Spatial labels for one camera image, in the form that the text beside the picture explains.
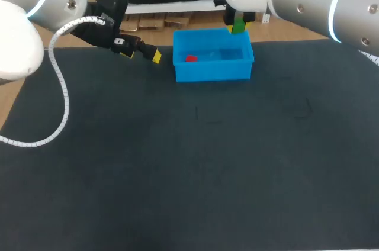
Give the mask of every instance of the white shelf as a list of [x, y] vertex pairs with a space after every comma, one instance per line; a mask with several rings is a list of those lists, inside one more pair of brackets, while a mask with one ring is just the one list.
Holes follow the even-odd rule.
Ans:
[[213, 0], [171, 2], [168, 4], [129, 4], [127, 14], [160, 13], [160, 12], [189, 12], [223, 10], [225, 7], [215, 7]]

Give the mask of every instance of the black work surface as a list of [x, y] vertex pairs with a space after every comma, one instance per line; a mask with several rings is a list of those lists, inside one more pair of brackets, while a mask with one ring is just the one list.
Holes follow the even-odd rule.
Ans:
[[[330, 41], [258, 43], [251, 81], [176, 84], [160, 66], [59, 49], [67, 127], [0, 144], [0, 250], [379, 247], [379, 68]], [[48, 60], [1, 133], [63, 112]]]

